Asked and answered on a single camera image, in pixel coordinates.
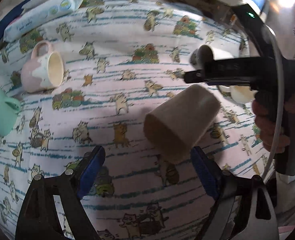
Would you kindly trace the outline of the person's right hand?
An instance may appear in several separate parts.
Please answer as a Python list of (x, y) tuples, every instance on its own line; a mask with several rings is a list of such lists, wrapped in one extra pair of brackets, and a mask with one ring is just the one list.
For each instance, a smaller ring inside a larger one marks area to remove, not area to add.
[[(285, 110), (289, 113), (295, 114), (295, 94), (292, 98), (284, 103)], [(252, 111), (256, 116), (254, 121), (256, 126), (260, 129), (260, 139), (263, 142), (263, 147), (270, 152), (275, 133), (275, 123), (268, 118), (268, 110), (261, 105), (257, 100), (252, 102)], [(283, 132), (279, 135), (278, 146), (275, 153), (283, 153), (285, 147), (290, 144), (290, 138)]]

